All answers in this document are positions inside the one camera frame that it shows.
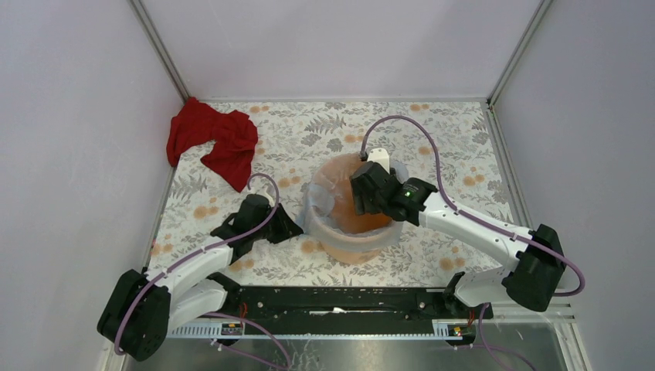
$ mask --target table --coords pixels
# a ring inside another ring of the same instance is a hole
[[[402,114],[425,125],[442,161],[444,186],[453,199],[511,223],[508,190],[501,180],[480,103],[476,102],[271,102],[211,103],[238,110],[257,126],[253,172],[271,175],[285,210],[296,218],[303,192],[327,159],[359,150],[365,130],[381,117]],[[436,183],[428,141],[411,124],[390,121],[369,138],[404,163],[410,176]],[[200,158],[213,142],[182,155],[151,250],[150,268],[169,265],[199,247],[209,232],[238,210],[245,197]],[[337,262],[309,236],[253,250],[225,269],[240,284],[294,286],[446,286],[457,271],[483,271],[499,264],[454,238],[406,223],[399,243],[363,265]]]

